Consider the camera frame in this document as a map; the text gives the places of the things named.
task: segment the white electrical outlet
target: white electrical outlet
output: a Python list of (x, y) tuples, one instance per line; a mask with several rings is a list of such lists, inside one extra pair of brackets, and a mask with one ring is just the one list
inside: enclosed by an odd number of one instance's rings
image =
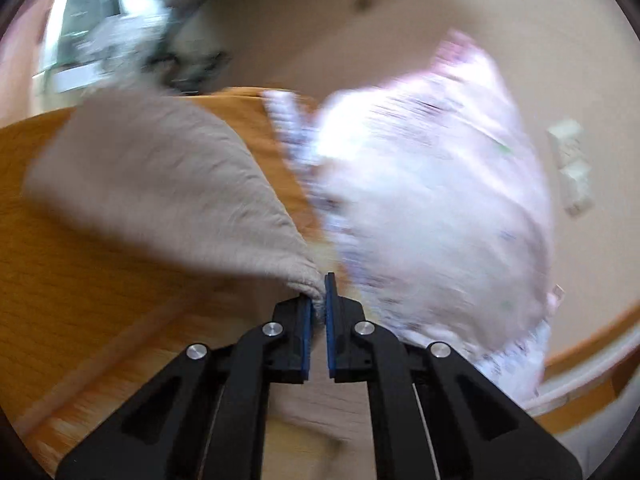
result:
[(574, 160), (560, 170), (562, 202), (571, 216), (583, 213), (593, 205), (590, 172), (591, 167), (581, 159)]
[(547, 130), (559, 169), (584, 159), (580, 138), (582, 127), (573, 119), (566, 119), (554, 124)]

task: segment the wall switch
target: wall switch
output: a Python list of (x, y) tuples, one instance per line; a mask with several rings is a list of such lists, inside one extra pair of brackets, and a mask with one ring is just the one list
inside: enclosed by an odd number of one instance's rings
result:
[(593, 205), (590, 172), (591, 167), (584, 160), (575, 160), (560, 170), (562, 202), (571, 216), (579, 215)]
[(551, 126), (547, 133), (549, 134), (559, 169), (576, 160), (584, 159), (584, 153), (580, 145), (582, 127), (577, 121), (573, 119), (560, 121)]

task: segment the towel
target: towel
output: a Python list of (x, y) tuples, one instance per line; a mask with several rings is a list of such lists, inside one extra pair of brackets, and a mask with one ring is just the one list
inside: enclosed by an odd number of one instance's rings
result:
[(279, 280), (322, 319), (322, 275), (260, 167), (224, 121), (185, 100), (98, 89), (33, 161), (22, 193), (169, 264)]

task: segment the triangular cutout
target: triangular cutout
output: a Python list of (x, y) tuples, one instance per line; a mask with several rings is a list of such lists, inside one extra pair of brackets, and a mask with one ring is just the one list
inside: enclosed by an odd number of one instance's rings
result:
[(481, 386), (465, 376), (457, 381), (482, 438), (493, 440), (518, 428), (515, 418)]
[(147, 402), (127, 416), (122, 423), (122, 432), (140, 439), (147, 445), (158, 442), (181, 381), (180, 377), (172, 377), (160, 386)]

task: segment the gray fabric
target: gray fabric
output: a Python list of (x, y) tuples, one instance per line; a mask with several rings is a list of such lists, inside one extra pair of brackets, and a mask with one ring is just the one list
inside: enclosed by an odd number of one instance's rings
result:
[(263, 276), (322, 303), (322, 275), (242, 139), (184, 100), (103, 88), (28, 169), (71, 225), (196, 272)]

